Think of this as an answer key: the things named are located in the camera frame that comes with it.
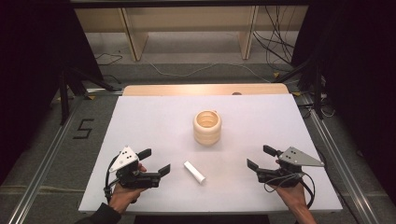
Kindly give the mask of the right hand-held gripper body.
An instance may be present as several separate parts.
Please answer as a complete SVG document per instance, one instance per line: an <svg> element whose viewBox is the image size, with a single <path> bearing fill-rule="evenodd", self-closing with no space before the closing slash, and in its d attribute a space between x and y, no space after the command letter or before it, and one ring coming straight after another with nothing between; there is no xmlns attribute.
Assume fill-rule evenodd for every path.
<svg viewBox="0 0 396 224"><path fill-rule="evenodd" d="M279 168L259 168L256 172L260 183L282 188L295 187L303 176L303 166L323 167L324 163L295 147L289 147L277 157Z"/></svg>

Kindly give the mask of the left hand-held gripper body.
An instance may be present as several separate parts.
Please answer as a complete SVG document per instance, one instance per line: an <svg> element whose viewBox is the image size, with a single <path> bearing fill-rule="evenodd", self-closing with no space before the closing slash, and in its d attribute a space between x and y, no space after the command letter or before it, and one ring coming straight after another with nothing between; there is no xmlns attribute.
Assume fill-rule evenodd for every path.
<svg viewBox="0 0 396 224"><path fill-rule="evenodd" d="M125 146L118 156L110 163L108 172L114 173L116 179L109 184L116 183L127 189L150 189L158 188L162 176L158 173L141 172L140 160L129 146Z"/></svg>

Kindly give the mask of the white plastic tube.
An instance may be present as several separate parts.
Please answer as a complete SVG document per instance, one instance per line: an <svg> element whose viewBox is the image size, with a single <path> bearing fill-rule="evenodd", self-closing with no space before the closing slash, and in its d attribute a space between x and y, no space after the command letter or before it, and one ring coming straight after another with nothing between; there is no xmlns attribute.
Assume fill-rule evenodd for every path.
<svg viewBox="0 0 396 224"><path fill-rule="evenodd" d="M199 184L202 184L205 181L205 176L201 174L189 161L185 161L183 165Z"/></svg>

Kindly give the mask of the cream ribbed cup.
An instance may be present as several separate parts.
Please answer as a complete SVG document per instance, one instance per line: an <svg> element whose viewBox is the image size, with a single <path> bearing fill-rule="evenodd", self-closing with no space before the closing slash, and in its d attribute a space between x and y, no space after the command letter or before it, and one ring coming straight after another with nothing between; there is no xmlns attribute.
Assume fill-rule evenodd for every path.
<svg viewBox="0 0 396 224"><path fill-rule="evenodd" d="M215 110L197 113L192 122L193 136L197 143L209 147L220 140L222 119Z"/></svg>

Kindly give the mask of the person's left hand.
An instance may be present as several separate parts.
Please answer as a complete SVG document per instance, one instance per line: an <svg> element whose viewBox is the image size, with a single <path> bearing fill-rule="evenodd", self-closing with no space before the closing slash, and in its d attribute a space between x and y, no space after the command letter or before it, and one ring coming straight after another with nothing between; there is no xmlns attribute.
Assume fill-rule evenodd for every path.
<svg viewBox="0 0 396 224"><path fill-rule="evenodd" d="M117 183L108 205L122 215L129 204L136 201L143 191L145 189L127 189Z"/></svg>

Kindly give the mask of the person's right hand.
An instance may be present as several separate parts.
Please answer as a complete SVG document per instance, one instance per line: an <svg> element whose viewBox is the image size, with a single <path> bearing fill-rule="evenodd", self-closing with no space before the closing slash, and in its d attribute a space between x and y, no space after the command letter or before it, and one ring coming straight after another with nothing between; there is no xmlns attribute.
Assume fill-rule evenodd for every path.
<svg viewBox="0 0 396 224"><path fill-rule="evenodd" d="M301 212L307 208L304 186L298 183L295 187L282 188L271 185L291 212Z"/></svg>

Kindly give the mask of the white board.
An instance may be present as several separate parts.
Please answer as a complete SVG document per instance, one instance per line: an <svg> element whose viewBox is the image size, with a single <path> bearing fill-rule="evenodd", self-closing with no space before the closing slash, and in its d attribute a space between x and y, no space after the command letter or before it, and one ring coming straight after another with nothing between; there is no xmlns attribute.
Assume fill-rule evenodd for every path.
<svg viewBox="0 0 396 224"><path fill-rule="evenodd" d="M193 136L193 119L215 110L222 119L220 140L209 147ZM145 191L129 212L140 215L268 214L285 210L275 193L265 191L247 159L275 169L264 145L285 151L296 147L318 155L304 120L289 94L213 96L121 96L114 109L96 164L79 206L92 212L105 199L106 170L125 147L152 154L142 161L151 172L171 171L156 189ZM189 161L205 181L184 167Z"/></svg>

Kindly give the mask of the light wooden table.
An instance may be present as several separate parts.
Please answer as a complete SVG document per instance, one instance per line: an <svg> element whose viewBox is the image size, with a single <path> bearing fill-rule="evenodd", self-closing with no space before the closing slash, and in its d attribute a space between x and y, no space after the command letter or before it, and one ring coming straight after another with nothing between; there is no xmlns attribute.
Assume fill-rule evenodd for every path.
<svg viewBox="0 0 396 224"><path fill-rule="evenodd" d="M123 96L288 94L282 83L130 85Z"/></svg>

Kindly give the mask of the black tripod stand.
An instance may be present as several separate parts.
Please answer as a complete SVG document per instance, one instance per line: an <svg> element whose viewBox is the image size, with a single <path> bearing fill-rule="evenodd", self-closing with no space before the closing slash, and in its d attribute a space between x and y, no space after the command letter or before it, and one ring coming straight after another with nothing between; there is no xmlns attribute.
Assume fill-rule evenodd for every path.
<svg viewBox="0 0 396 224"><path fill-rule="evenodd" d="M106 84L103 80L92 77L89 74L77 69L76 67L66 66L58 76L59 92L61 97L62 106L62 119L61 125L64 125L69 118L69 103L68 103L68 89L70 89L76 96L86 96L88 94L87 89L83 85L82 81L88 80L91 83L102 87L107 91L119 91L120 88L115 88L109 84Z"/></svg>
<svg viewBox="0 0 396 224"><path fill-rule="evenodd" d="M308 86L312 85L314 89L314 103L313 107L320 119L323 119L323 114L321 112L322 102L321 102L321 65L318 59L313 57L308 58L305 62L293 68L286 75L277 77L275 83L283 83L284 81L301 74L301 79L299 81L299 89L306 89Z"/></svg>

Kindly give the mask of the dark curtain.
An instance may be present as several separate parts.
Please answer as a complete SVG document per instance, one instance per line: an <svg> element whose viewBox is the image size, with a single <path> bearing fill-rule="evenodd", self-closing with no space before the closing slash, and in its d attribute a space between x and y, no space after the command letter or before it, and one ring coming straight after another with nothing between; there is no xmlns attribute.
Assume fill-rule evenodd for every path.
<svg viewBox="0 0 396 224"><path fill-rule="evenodd" d="M320 52L325 89L349 134L396 205L396 0L310 0L292 63Z"/></svg>
<svg viewBox="0 0 396 224"><path fill-rule="evenodd" d="M31 142L68 66L103 78L70 0L0 0L0 184Z"/></svg>

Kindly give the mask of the light wooden shelf unit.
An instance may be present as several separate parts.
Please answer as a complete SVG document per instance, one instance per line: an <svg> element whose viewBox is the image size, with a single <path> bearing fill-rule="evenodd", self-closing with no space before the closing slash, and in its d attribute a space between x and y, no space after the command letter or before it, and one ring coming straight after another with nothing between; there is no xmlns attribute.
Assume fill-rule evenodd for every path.
<svg viewBox="0 0 396 224"><path fill-rule="evenodd" d="M238 33L241 57L250 55L255 31L270 31L277 23L283 32L298 31L307 6L253 7L124 7L76 11L86 33L124 33L132 59L141 59L152 32Z"/></svg>

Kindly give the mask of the aluminium floor rail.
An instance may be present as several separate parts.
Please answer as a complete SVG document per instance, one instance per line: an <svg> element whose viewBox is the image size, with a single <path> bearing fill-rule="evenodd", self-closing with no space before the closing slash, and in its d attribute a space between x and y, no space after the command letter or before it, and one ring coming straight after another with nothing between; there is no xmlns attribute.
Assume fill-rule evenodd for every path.
<svg viewBox="0 0 396 224"><path fill-rule="evenodd" d="M347 189L348 195L353 201L363 224L379 224L379 219L375 214L368 198L365 196L358 180L353 175L352 170L347 164L347 160L342 156L340 147L334 141L334 138L325 123L316 111L311 112L311 119L330 155L332 162L340 175Z"/></svg>
<svg viewBox="0 0 396 224"><path fill-rule="evenodd" d="M53 164L61 145L66 137L66 134L71 126L72 121L78 111L78 108L83 102L83 97L76 97L71 103L71 112L69 117L65 120L64 124L58 129L54 139L52 140L47 152L37 168L33 179L22 194L21 199L17 203L12 215L7 224L23 224L26 219L34 201L36 195L39 192L41 185L47 177L51 165Z"/></svg>

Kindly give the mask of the short aluminium rail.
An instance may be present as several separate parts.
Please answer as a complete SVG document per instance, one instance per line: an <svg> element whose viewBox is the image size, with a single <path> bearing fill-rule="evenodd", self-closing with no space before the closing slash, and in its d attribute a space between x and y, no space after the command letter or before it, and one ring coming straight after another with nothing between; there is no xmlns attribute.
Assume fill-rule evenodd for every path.
<svg viewBox="0 0 396 224"><path fill-rule="evenodd" d="M109 91L102 88L87 89L89 95L123 95L123 91Z"/></svg>

